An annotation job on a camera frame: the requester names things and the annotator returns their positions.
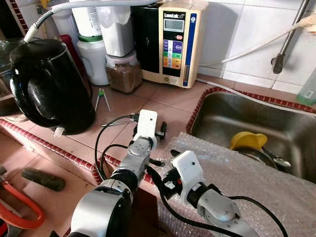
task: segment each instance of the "black kettle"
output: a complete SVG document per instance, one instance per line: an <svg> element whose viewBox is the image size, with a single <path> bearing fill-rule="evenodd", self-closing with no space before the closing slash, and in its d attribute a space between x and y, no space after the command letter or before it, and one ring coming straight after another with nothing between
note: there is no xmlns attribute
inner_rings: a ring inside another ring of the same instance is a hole
<svg viewBox="0 0 316 237"><path fill-rule="evenodd" d="M12 94L29 120L64 135L91 126L94 108L64 43L55 39L25 43L11 52L10 60Z"/></svg>

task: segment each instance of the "red handle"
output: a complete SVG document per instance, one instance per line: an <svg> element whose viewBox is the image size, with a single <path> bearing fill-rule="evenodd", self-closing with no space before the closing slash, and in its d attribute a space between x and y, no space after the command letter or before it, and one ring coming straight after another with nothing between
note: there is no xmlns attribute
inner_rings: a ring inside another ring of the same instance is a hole
<svg viewBox="0 0 316 237"><path fill-rule="evenodd" d="M45 220L45 214L41 208L33 202L28 196L20 193L14 187L12 187L7 181L3 181L1 185L6 189L10 194L15 196L17 199L26 204L33 212L38 216L37 220L30 221L23 219L19 216L16 216L11 211L9 211L5 206L0 203L0 218L3 219L6 223L9 223L13 226L22 228L22 229L35 229L39 227Z"/></svg>

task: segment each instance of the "white tiled wall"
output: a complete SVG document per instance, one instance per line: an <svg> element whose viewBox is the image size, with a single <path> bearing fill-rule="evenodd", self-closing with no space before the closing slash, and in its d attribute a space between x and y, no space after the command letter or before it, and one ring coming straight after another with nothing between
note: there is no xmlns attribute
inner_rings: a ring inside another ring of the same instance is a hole
<svg viewBox="0 0 316 237"><path fill-rule="evenodd" d="M21 32L25 35L31 25L39 18L37 8L41 6L40 0L5 0L15 18ZM52 19L45 21L48 38L58 36L58 30ZM35 35L38 38L45 38L43 27Z"/></svg>
<svg viewBox="0 0 316 237"><path fill-rule="evenodd" d="M201 63L234 56L289 28L302 0L209 0L210 9ZM310 0L306 15L316 10ZM226 64L200 67L199 73L298 93L316 67L316 36L302 30L289 47L281 74L272 72L271 59L280 51L285 36Z"/></svg>

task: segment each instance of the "faucet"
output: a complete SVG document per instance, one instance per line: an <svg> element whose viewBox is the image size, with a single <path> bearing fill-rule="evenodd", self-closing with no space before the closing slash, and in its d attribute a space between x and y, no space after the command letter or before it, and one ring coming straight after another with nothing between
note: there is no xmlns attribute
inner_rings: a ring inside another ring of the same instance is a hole
<svg viewBox="0 0 316 237"><path fill-rule="evenodd" d="M302 1L301 6L298 9L297 14L295 16L293 25L298 23L301 20L303 14L305 12L305 9L306 9L306 7L307 7L309 2L310 2L310 0L303 0ZM271 60L271 64L272 64L272 67L273 67L273 73L274 74L280 74L282 72L283 60L284 60L285 52L286 52L286 49L289 46L289 44L290 44L290 42L291 42L291 40L293 38L294 33L295 33L295 30L293 30L290 33L288 33L288 35L287 35L287 37L285 39L285 42L283 43L283 46L281 48L280 53L278 53L277 56L274 57Z"/></svg>

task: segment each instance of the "green bottle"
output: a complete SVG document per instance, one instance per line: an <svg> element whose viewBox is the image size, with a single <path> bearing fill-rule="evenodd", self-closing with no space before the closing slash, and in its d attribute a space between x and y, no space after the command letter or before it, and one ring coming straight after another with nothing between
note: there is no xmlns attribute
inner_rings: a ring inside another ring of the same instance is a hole
<svg viewBox="0 0 316 237"><path fill-rule="evenodd" d="M298 93L296 99L304 105L316 103L316 68Z"/></svg>

